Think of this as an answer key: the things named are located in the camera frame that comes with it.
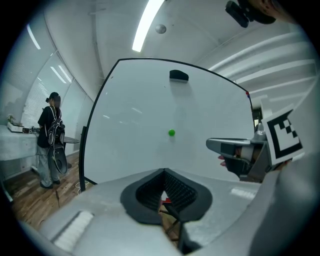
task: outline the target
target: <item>whiteboard frame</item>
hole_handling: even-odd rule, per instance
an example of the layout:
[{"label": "whiteboard frame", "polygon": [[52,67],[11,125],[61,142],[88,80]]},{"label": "whiteboard frame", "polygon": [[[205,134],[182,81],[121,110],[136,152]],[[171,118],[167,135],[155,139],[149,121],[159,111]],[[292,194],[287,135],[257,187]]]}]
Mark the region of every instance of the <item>whiteboard frame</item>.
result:
[{"label": "whiteboard frame", "polygon": [[[95,98],[95,101],[94,101],[94,104],[93,104],[93,107],[92,107],[92,110],[91,110],[91,113],[90,113],[90,116],[89,116],[89,119],[88,119],[88,123],[87,123],[86,129],[85,129],[84,138],[82,140],[82,144],[80,145],[80,151],[79,151],[79,181],[80,181],[80,185],[83,184],[83,186],[80,186],[81,187],[81,191],[86,190],[86,187],[84,186],[85,181],[88,181],[88,182],[90,182],[91,184],[94,184],[94,185],[97,184],[96,182],[94,182],[94,181],[90,180],[89,178],[85,177],[85,170],[84,170],[87,135],[88,135],[89,127],[90,127],[91,118],[92,118],[92,115],[93,115],[93,113],[95,111],[96,104],[97,104],[97,102],[99,100],[99,97],[101,95],[102,90],[105,87],[105,84],[107,83],[110,75],[112,74],[112,72],[114,71],[114,69],[116,68],[118,63],[121,62],[121,61],[131,61],[131,60],[156,60],[156,61],[164,61],[164,62],[173,62],[173,63],[182,64],[182,65],[187,65],[187,66],[190,66],[190,67],[193,67],[193,68],[197,68],[197,69],[209,72],[211,74],[214,74],[214,75],[216,75],[218,77],[221,77],[221,78],[227,80],[228,82],[234,84],[235,86],[239,87],[240,89],[244,90],[246,92],[246,94],[248,95],[248,98],[250,100],[251,112],[253,112],[250,93],[246,89],[241,87],[240,85],[236,84],[235,82],[233,82],[233,81],[229,80],[228,78],[225,78],[224,76],[222,76],[222,75],[220,75],[218,73],[215,73],[215,72],[213,72],[211,70],[205,69],[205,68],[200,67],[200,66],[192,65],[192,64],[189,64],[189,63],[185,63],[185,62],[181,62],[181,61],[177,61],[177,60],[172,60],[172,59],[146,58],[146,57],[144,57],[144,58],[120,58],[120,59],[118,59],[118,61],[114,64],[114,66],[110,70],[109,74],[105,78],[105,80],[104,80],[104,82],[103,82],[103,84],[102,84],[102,86],[101,86],[101,88],[99,90],[99,93],[97,94],[97,96]],[[255,125],[255,121],[254,121],[253,115],[252,115],[252,123],[253,123],[253,125]]]}]

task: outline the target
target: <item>black t-shirt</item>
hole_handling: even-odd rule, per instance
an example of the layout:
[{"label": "black t-shirt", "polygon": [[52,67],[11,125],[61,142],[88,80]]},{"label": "black t-shirt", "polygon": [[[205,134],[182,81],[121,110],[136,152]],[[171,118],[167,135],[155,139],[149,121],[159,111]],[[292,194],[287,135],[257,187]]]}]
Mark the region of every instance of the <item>black t-shirt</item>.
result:
[{"label": "black t-shirt", "polygon": [[[56,116],[59,118],[60,116],[60,109],[55,108],[56,111]],[[40,129],[39,137],[38,137],[38,146],[41,148],[49,148],[49,143],[48,143],[48,138],[46,135],[46,132],[48,133],[48,130],[54,121],[54,107],[53,106],[46,106],[39,118],[38,124],[42,126]]]}]

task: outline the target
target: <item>person's arm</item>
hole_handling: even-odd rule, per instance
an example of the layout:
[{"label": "person's arm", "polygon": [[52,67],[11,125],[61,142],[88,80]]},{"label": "person's arm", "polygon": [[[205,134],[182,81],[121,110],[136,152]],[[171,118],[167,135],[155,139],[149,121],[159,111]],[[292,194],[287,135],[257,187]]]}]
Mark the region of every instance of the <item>person's arm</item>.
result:
[{"label": "person's arm", "polygon": [[39,118],[39,121],[38,121],[38,124],[39,124],[39,126],[40,126],[40,129],[42,129],[42,128],[45,126],[45,124],[46,124],[46,122],[47,122],[47,118],[48,118],[48,109],[45,108],[45,109],[42,111],[42,114],[41,114],[41,116],[40,116],[40,118]]}]

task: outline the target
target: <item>black camera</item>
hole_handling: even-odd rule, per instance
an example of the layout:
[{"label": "black camera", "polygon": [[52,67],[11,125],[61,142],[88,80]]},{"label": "black camera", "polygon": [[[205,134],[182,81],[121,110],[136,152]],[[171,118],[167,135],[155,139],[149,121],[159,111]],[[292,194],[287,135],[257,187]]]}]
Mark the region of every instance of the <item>black camera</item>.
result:
[{"label": "black camera", "polygon": [[243,28],[247,28],[249,22],[253,21],[262,24],[271,24],[276,21],[274,17],[265,15],[260,10],[254,8],[247,0],[238,0],[238,4],[228,1],[225,11]]}]

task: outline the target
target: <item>white tablecloth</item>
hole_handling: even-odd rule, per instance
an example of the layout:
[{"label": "white tablecloth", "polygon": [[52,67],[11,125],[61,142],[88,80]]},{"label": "white tablecloth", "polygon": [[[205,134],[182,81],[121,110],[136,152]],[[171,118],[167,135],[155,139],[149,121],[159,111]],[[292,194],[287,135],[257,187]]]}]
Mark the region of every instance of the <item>white tablecloth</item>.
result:
[{"label": "white tablecloth", "polygon": [[37,154],[38,134],[11,132],[0,125],[0,161],[32,157]]}]

